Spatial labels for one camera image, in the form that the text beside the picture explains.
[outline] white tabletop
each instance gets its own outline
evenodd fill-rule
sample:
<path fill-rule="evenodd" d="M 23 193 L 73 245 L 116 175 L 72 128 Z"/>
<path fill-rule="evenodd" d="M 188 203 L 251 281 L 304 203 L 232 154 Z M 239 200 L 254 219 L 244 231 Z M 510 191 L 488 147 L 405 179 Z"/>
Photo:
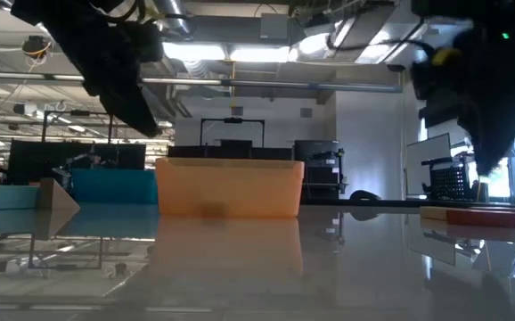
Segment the white tabletop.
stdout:
<path fill-rule="evenodd" d="M 67 272 L 26 269 L 27 255 L 12 251 L 29 240 L 9 239 L 0 260 L 18 268 L 0 273 L 0 317 L 515 320 L 515 230 L 447 226 L 415 212 L 303 207 L 298 219 L 164 218 L 155 240 L 103 240 L 101 269 Z M 98 244 L 36 242 L 39 251 L 88 252 L 46 252 L 36 264 L 94 267 Z M 115 275 L 117 263 L 127 264 L 124 275 Z"/>

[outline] orange bin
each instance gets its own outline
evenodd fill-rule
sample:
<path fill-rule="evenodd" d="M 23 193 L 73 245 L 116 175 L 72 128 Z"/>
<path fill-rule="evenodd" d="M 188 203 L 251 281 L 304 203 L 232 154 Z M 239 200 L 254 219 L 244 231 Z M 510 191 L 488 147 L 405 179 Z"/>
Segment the orange bin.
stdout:
<path fill-rule="evenodd" d="M 161 215 L 293 218 L 303 162 L 166 158 L 156 175 Z"/>

